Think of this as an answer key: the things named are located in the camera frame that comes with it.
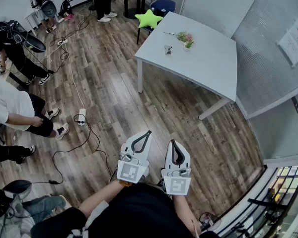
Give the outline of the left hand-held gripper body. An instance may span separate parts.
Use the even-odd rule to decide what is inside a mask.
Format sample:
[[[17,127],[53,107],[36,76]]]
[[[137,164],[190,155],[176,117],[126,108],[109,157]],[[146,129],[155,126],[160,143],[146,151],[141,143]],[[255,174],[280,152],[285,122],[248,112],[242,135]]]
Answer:
[[[117,179],[130,183],[143,181],[149,174],[150,130],[139,132],[122,145],[117,167]]]

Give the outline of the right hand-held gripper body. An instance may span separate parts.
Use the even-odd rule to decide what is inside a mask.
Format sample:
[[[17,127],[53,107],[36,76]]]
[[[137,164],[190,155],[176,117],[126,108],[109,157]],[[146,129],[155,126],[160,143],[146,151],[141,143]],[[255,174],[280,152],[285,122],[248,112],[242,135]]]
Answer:
[[[162,169],[164,190],[168,195],[187,195],[191,182],[191,157],[188,151],[172,139],[168,144]]]

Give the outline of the person's left forearm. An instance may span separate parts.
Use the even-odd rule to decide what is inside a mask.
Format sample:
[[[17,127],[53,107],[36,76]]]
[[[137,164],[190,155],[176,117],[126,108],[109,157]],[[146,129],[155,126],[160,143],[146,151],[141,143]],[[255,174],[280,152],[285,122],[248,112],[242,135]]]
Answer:
[[[99,190],[87,198],[80,206],[79,210],[89,218],[92,211],[102,202],[105,201],[110,203],[124,187],[129,187],[131,183],[126,181],[114,180],[106,185],[104,188]]]

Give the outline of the person's right forearm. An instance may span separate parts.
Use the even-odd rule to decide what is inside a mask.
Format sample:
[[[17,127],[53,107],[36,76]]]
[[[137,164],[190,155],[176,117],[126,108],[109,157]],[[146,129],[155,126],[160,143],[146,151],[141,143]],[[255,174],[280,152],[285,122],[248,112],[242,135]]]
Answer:
[[[201,234],[200,223],[191,211],[184,195],[173,195],[175,212],[192,235],[198,237]]]

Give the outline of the person's black shirt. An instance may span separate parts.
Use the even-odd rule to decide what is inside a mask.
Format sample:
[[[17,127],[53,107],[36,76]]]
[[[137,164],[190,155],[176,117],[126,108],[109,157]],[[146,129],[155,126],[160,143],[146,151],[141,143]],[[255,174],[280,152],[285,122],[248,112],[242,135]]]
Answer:
[[[31,238],[220,238],[207,231],[192,235],[175,212],[172,197],[145,183],[124,187],[102,201],[87,218],[78,208],[35,224]]]

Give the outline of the white table leg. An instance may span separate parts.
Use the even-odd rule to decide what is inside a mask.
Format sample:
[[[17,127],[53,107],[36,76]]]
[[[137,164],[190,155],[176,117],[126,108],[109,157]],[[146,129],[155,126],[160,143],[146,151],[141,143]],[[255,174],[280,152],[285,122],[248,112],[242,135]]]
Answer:
[[[214,112],[216,112],[217,110],[219,110],[220,108],[222,108],[223,106],[228,104],[229,102],[230,102],[230,99],[226,99],[226,98],[220,99],[218,102],[216,102],[210,108],[208,108],[206,111],[201,113],[199,115],[198,119],[199,120],[205,119],[206,117],[210,116],[211,114],[213,114]]]
[[[138,92],[143,92],[143,61],[137,59]]]

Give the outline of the black window railing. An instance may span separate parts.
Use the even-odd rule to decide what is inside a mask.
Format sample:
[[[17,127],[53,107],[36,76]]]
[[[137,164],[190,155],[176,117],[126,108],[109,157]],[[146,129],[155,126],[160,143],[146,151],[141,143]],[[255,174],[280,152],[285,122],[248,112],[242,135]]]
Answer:
[[[220,238],[298,237],[298,165],[266,169],[219,220]]]

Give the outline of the artificial flower bouquet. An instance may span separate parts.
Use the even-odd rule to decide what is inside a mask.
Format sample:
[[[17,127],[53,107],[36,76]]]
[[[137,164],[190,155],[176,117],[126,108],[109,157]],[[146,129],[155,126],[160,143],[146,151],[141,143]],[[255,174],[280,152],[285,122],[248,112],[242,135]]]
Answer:
[[[170,34],[175,36],[180,42],[182,42],[182,44],[184,45],[187,43],[192,43],[192,45],[194,44],[194,38],[191,34],[187,33],[186,31],[181,31],[177,34],[173,34],[173,33],[167,33],[166,34]]]

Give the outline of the green star pillow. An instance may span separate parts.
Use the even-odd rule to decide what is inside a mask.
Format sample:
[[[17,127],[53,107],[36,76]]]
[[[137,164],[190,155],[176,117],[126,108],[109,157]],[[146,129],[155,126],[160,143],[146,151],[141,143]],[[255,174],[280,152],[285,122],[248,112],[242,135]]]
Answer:
[[[135,18],[139,20],[139,28],[150,27],[152,29],[155,29],[157,24],[163,20],[163,17],[154,15],[150,9],[145,14],[136,14]]]

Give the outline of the blue chair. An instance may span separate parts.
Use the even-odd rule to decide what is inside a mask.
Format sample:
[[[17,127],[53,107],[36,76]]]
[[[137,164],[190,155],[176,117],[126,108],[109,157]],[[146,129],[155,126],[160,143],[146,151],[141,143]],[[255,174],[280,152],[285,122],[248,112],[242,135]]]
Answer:
[[[169,12],[176,12],[176,3],[172,0],[155,0],[150,4],[149,9],[154,15],[165,17]],[[138,28],[137,44],[139,43],[141,29],[146,29],[149,35],[154,30],[150,27]]]

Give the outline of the white paper notice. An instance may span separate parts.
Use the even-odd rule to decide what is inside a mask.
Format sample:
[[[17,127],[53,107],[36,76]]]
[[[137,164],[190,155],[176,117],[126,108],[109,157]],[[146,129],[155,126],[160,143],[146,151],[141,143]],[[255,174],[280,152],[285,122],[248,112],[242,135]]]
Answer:
[[[298,64],[298,20],[288,29],[285,35],[277,43],[282,48],[294,68]]]

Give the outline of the white side table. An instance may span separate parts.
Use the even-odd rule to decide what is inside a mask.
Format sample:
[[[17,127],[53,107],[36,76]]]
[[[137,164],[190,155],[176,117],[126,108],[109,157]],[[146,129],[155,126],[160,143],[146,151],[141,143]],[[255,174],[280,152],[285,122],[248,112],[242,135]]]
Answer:
[[[31,8],[31,7],[28,8],[24,16],[24,20],[26,20],[26,22],[29,24],[30,30],[35,37],[37,36],[36,30],[41,25],[40,23],[41,16],[43,16],[43,14],[41,13],[40,10]]]

